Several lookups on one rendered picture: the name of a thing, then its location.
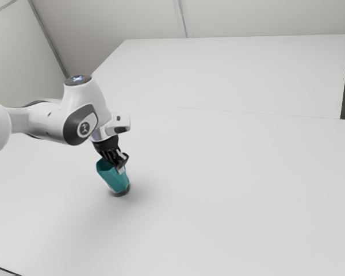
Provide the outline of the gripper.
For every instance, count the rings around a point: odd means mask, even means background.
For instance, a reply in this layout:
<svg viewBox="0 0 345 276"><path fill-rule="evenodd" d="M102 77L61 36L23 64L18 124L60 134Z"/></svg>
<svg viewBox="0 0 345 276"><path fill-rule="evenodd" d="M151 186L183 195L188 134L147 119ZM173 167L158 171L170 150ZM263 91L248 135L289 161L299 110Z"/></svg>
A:
<svg viewBox="0 0 345 276"><path fill-rule="evenodd" d="M104 141L93 142L93 146L103 159L111 165L115 165L119 174L123 174L129 155L122 152L118 146L118 141L118 135L114 135Z"/></svg>

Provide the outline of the teal faceted mug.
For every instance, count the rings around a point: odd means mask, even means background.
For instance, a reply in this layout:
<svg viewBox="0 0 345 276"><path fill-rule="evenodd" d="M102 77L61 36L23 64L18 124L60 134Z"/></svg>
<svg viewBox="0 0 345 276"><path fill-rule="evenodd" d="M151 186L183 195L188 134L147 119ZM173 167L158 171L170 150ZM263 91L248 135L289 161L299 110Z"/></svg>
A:
<svg viewBox="0 0 345 276"><path fill-rule="evenodd" d="M121 197L129 193L130 184L126 173L119 174L115 166L108 163L105 159L100 159L96 163L98 175L104 180L115 197Z"/></svg>

